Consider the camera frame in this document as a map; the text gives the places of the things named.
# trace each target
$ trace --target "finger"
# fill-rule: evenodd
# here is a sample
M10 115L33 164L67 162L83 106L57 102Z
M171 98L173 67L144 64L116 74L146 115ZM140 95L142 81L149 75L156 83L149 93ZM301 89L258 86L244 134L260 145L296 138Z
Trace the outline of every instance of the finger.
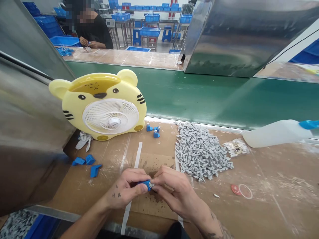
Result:
M172 168L170 168L168 166L162 165L160 167L160 169L154 175L154 178L158 177L159 175L161 175L164 172L167 172L167 173L172 174L172 175L177 176L177 177L181 177L181 173L180 172L178 172L175 169L172 169Z
M169 174L167 172L163 172L158 177L151 179L151 183L155 185L167 184L169 187L173 188L174 190L178 190L178 185L180 180L181 179L175 175Z
M132 182L144 182L144 181L150 180L151 176L128 172L124 175L124 178L128 183L132 183Z
M140 173L140 174L145 174L145 175L147 175L147 173L145 172L144 169L139 169L139 168L137 168L137 169L127 168L127 169L125 169L125 170L126 170L126 171L129 171L129 172L133 172L133 173Z
M137 184L135 187L124 189L123 197L125 200L132 201L137 195L147 192L147 186L145 184Z
M167 191L164 187L160 185L155 185L152 187L152 190L157 192L164 201L168 204L168 206L174 211L177 209L179 201L175 198L169 191Z

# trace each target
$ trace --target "tiger nose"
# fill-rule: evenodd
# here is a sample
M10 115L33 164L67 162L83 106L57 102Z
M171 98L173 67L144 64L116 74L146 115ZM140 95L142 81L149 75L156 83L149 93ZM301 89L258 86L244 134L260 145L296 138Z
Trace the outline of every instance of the tiger nose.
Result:
M97 93L93 95L95 98L103 99L106 96L106 93Z

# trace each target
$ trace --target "tiger ear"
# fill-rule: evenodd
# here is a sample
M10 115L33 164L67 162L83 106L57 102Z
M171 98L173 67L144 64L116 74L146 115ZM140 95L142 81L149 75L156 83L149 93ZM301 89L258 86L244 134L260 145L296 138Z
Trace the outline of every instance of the tiger ear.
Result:
M126 81L127 83L137 86L137 76L135 75L134 72L128 69L124 69L119 71L116 75L120 80Z
M52 95L60 100L63 100L65 93L70 88L71 82L67 80L53 80L49 83L49 91Z

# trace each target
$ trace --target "fan grille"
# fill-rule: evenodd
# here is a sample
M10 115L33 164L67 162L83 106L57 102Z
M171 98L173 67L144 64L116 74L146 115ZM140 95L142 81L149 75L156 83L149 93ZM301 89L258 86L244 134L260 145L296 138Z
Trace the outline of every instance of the fan grille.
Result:
M111 126L116 119L119 124ZM119 134L131 129L139 120L134 104L122 99L105 99L89 104L83 112L83 121L91 130L101 134Z

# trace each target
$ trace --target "blue spray nozzle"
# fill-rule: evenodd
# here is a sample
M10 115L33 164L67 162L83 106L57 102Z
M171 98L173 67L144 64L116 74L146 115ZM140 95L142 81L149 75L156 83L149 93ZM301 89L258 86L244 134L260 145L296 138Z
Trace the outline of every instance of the blue spray nozzle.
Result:
M315 129L315 128L319 128L319 120L317 121L306 120L306 121L300 122L299 125L303 127L304 129Z

